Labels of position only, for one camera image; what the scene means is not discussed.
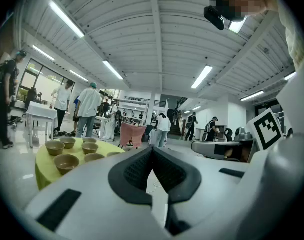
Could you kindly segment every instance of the cap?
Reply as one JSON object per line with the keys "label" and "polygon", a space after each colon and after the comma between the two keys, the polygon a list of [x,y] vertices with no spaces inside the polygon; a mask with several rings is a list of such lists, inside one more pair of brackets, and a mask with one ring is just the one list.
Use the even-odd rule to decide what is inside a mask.
{"label": "cap", "polygon": [[92,82],[90,83],[90,86],[94,89],[96,89],[98,87],[97,83],[96,82]]}
{"label": "cap", "polygon": [[25,58],[26,56],[28,56],[27,52],[25,50],[20,50],[16,53],[16,55],[20,55],[23,58]]}

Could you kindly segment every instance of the railing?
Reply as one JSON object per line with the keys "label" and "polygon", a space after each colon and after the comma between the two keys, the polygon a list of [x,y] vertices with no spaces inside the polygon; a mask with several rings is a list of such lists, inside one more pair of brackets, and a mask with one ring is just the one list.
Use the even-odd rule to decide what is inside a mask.
{"label": "railing", "polygon": [[178,102],[177,102],[177,108],[181,107],[181,105],[187,101],[188,98],[181,98]]}
{"label": "railing", "polygon": [[139,102],[150,102],[149,99],[147,98],[135,98],[135,97],[124,97],[125,100],[129,100],[129,101],[139,101]]}
{"label": "railing", "polygon": [[182,118],[182,115],[180,112],[177,114],[177,121],[178,121],[178,125],[180,126],[181,136],[184,136],[184,133],[186,131],[187,120]]}
{"label": "railing", "polygon": [[166,105],[167,105],[166,101],[161,101],[161,100],[155,100],[154,101],[154,106],[155,107],[165,108]]}

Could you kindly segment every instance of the cable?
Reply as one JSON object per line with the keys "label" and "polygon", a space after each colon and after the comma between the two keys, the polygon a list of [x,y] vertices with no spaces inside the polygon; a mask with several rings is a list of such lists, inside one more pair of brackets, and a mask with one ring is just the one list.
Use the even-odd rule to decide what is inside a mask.
{"label": "cable", "polygon": [[155,192],[157,190],[157,188],[163,188],[162,186],[157,186],[156,183],[160,183],[160,181],[157,180],[156,182],[154,182],[154,184],[153,184],[154,190],[151,191],[151,192],[147,192],[147,194]]}

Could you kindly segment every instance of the man in white t-shirt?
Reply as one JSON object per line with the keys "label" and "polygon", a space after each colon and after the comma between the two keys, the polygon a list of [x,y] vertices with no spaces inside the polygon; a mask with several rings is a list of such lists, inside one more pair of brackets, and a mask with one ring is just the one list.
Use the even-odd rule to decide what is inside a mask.
{"label": "man in white t-shirt", "polygon": [[114,130],[117,125],[116,115],[118,111],[119,111],[119,102],[115,100],[114,105],[111,106],[111,110],[109,114],[111,116],[111,119],[109,122],[107,122],[105,126],[105,136],[103,137],[103,139],[105,140],[114,139]]}
{"label": "man in white t-shirt", "polygon": [[79,118],[76,137],[82,137],[82,131],[86,125],[86,137],[92,137],[93,125],[98,112],[98,107],[101,104],[101,96],[96,90],[98,87],[96,82],[92,82],[88,89],[82,91],[78,97],[77,108],[75,116]]}
{"label": "man in white t-shirt", "polygon": [[66,112],[69,111],[69,104],[72,93],[70,90],[71,86],[73,86],[73,81],[68,80],[65,85],[61,85],[60,87],[56,88],[51,94],[52,97],[57,94],[54,109],[57,111],[58,127],[54,129],[54,137],[58,136],[58,133],[61,130],[63,118]]}

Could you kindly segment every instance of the yellow tablecloth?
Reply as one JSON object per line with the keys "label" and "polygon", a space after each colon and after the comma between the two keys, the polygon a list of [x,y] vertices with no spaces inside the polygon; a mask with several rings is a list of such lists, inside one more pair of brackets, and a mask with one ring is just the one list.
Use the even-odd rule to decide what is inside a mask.
{"label": "yellow tablecloth", "polygon": [[[81,145],[83,144],[82,138],[75,138],[76,142],[73,148],[64,149],[63,154],[70,154],[77,157],[80,161],[78,166],[81,166],[85,163],[84,157],[85,154],[83,153]],[[104,141],[97,141],[96,144],[98,145],[97,153],[102,154],[103,156],[107,156],[110,152],[125,152],[123,149],[114,146],[112,144],[106,143]],[[39,190],[42,190],[46,186],[50,185],[51,183],[55,182],[62,175],[59,173],[56,165],[53,162],[55,156],[52,156],[48,153],[47,147],[45,145],[41,146],[36,154],[35,159],[35,177],[37,181],[37,186]]]}

